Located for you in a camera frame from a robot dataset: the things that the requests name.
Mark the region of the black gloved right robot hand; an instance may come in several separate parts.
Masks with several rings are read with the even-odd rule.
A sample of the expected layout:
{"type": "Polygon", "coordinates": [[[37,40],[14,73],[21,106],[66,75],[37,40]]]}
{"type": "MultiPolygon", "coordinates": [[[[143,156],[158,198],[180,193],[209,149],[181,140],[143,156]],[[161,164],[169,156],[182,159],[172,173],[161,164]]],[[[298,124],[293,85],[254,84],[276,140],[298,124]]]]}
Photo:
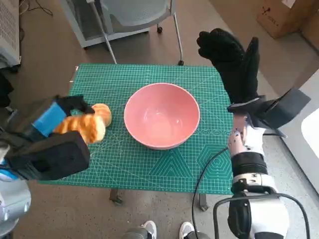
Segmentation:
{"type": "Polygon", "coordinates": [[[252,37],[244,49],[231,33],[215,28],[202,31],[196,40],[198,54],[211,61],[221,76],[230,103],[241,104],[259,97],[257,93],[259,69],[259,39],[252,37]]]}

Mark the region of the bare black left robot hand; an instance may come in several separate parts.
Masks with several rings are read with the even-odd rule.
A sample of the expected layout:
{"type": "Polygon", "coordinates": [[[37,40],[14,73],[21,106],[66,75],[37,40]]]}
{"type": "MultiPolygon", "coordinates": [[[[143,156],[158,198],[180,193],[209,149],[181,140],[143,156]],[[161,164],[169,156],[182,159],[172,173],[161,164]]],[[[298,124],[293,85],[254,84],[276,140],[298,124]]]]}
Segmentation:
{"type": "Polygon", "coordinates": [[[39,141],[49,137],[73,110],[94,113],[82,95],[54,96],[21,106],[8,118],[4,130],[33,142],[39,141]]]}

